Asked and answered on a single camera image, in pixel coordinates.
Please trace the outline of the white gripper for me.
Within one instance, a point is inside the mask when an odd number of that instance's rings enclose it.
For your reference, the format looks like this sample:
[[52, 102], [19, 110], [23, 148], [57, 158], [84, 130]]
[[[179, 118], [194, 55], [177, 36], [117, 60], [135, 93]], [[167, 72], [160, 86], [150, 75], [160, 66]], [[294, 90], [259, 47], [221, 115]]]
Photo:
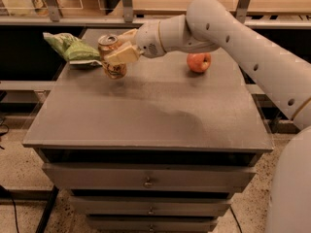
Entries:
[[104, 56], [104, 60], [110, 65], [135, 62], [141, 53], [148, 58], [165, 55], [159, 37], [159, 21], [144, 23], [138, 30], [130, 29], [120, 34], [118, 38], [123, 45]]

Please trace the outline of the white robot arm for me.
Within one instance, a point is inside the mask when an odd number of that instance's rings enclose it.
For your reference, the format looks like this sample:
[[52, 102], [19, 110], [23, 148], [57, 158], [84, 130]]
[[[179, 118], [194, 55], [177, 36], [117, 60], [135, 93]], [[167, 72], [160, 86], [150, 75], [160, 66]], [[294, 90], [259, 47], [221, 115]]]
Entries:
[[239, 22], [217, 0], [193, 0], [184, 15], [151, 21], [121, 37], [111, 65], [170, 51], [224, 49], [299, 129], [272, 181], [265, 233], [311, 233], [311, 65]]

